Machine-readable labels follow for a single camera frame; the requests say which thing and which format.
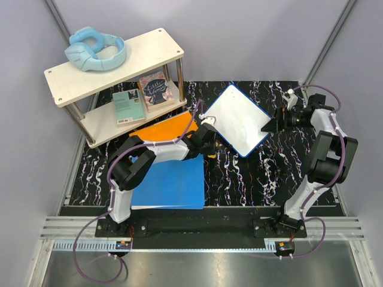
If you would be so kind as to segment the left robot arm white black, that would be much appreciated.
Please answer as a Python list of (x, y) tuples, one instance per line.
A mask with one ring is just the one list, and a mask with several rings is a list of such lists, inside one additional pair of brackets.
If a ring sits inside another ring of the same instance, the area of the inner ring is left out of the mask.
[(216, 153), (217, 130), (212, 124), (203, 123), (191, 131), (170, 141), (144, 141), (139, 136), (131, 136), (110, 157), (107, 182), (110, 185), (111, 201), (108, 216), (111, 220), (108, 229), (117, 237), (129, 231), (127, 219), (131, 213), (133, 190), (147, 175), (150, 167), (166, 161), (186, 161), (198, 155)]

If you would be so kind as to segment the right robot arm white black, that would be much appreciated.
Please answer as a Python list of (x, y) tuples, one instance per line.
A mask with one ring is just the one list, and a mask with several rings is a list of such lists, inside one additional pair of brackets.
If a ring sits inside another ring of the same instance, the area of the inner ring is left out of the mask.
[(358, 141), (340, 128), (336, 110), (326, 105), (325, 95), (313, 94), (306, 107), (296, 104), (297, 96), (292, 90), (285, 99), (287, 106), (278, 108), (262, 131), (310, 128), (315, 131), (315, 141), (302, 167), (302, 183), (277, 214), (261, 225), (267, 235), (277, 237), (303, 233), (308, 210), (324, 192), (346, 179), (358, 147)]

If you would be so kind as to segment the blue framed whiteboard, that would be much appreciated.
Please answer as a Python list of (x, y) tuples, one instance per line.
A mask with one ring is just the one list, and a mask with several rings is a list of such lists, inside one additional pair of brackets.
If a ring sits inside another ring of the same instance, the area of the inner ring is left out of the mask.
[(261, 131), (271, 116), (237, 86), (230, 84), (204, 112), (219, 135), (242, 157), (248, 157), (269, 136)]

